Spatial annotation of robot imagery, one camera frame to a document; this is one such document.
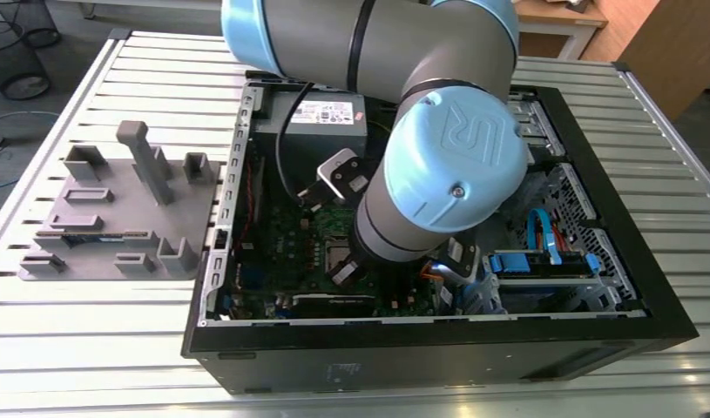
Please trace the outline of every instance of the robotic arm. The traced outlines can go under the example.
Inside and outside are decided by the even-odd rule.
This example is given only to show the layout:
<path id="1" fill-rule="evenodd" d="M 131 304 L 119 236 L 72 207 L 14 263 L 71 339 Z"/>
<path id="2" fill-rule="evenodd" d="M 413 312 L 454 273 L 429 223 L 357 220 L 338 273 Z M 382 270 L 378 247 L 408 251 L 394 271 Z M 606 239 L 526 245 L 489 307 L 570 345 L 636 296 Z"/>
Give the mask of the robotic arm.
<path id="1" fill-rule="evenodd" d="M 416 260 L 494 213 L 526 174 L 510 0 L 225 0 L 223 32 L 257 68 L 401 104 L 357 210 L 370 257 Z"/>

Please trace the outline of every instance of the light blue joint cover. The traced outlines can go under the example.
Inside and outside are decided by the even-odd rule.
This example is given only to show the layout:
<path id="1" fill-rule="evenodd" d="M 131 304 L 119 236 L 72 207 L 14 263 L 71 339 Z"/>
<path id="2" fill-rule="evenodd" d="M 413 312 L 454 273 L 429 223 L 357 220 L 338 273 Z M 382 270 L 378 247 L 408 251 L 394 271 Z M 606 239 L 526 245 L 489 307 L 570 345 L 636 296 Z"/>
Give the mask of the light blue joint cover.
<path id="1" fill-rule="evenodd" d="M 221 23 L 230 51 L 259 70 L 283 75 L 266 28 L 263 0 L 223 0 Z"/>
<path id="2" fill-rule="evenodd" d="M 430 4 L 436 7 L 438 4 L 453 0 L 433 0 Z M 502 26 L 508 30 L 509 37 L 516 47 L 516 60 L 520 54 L 520 21 L 517 20 L 516 6 L 513 6 L 512 0 L 456 0 L 462 2 L 474 3 L 482 7 L 494 17 L 500 20 Z"/>
<path id="3" fill-rule="evenodd" d="M 393 202 L 434 233 L 478 225 L 526 175 L 528 149 L 505 104 L 486 91 L 432 91 L 393 128 L 384 175 Z"/>

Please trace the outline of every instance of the gray fixture base plate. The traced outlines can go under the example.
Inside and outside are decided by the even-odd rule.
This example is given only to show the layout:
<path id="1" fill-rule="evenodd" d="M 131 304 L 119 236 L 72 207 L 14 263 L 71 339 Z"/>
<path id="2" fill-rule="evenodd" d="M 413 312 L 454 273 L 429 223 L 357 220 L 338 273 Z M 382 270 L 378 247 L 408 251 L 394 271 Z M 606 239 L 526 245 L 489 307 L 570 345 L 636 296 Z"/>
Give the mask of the gray fixture base plate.
<path id="1" fill-rule="evenodd" d="M 167 181 L 175 193 L 171 205 L 161 206 L 149 188 L 139 181 L 133 168 L 131 159 L 107 160 L 108 165 L 98 167 L 102 181 L 82 182 L 68 177 L 63 192 L 59 195 L 48 219 L 60 217 L 98 215 L 103 219 L 102 233 L 125 233 L 126 231 L 153 231 L 158 240 L 166 238 L 175 250 L 183 237 L 193 251 L 201 255 L 205 245 L 211 216 L 211 205 L 218 184 L 190 184 L 182 168 L 183 161 L 169 161 L 173 177 Z M 221 163 L 211 162 L 215 176 L 221 171 Z M 114 194 L 112 202 L 70 204 L 63 198 L 68 190 L 103 187 Z M 62 273 L 30 274 L 24 269 L 19 272 L 23 280 L 190 280 L 197 277 L 195 267 L 190 272 L 169 272 L 158 259 L 158 243 L 149 247 L 127 246 L 125 242 L 92 242 L 72 246 L 70 249 L 42 248 L 30 255 L 55 253 L 66 261 L 67 268 Z M 146 253 L 155 265 L 151 273 L 125 274 L 114 264 L 118 253 Z"/>

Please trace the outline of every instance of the ur logo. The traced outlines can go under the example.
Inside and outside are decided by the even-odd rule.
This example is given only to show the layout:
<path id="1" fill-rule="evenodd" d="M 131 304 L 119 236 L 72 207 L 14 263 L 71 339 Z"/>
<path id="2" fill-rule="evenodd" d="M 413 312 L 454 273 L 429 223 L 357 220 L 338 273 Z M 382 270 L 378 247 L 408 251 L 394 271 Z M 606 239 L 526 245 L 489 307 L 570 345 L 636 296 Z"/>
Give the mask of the ur logo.
<path id="1" fill-rule="evenodd" d="M 454 102 L 448 111 L 442 147 L 485 165 L 497 165 L 502 126 L 490 114 Z"/>

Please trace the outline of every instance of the metal case frame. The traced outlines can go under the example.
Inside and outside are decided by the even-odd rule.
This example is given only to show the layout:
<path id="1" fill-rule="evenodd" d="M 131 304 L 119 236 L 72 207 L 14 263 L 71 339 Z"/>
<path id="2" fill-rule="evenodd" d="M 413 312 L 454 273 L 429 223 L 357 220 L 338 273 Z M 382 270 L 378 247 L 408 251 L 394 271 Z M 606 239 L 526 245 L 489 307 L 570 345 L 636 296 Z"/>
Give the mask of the metal case frame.
<path id="1" fill-rule="evenodd" d="M 183 356 L 201 360 L 230 392 L 568 380 L 635 353 L 663 350 L 697 337 L 561 93 L 552 88 L 518 85 L 513 91 L 538 97 L 598 214 L 598 227 L 610 237 L 649 316 L 201 327 L 201 278 L 194 289 Z"/>

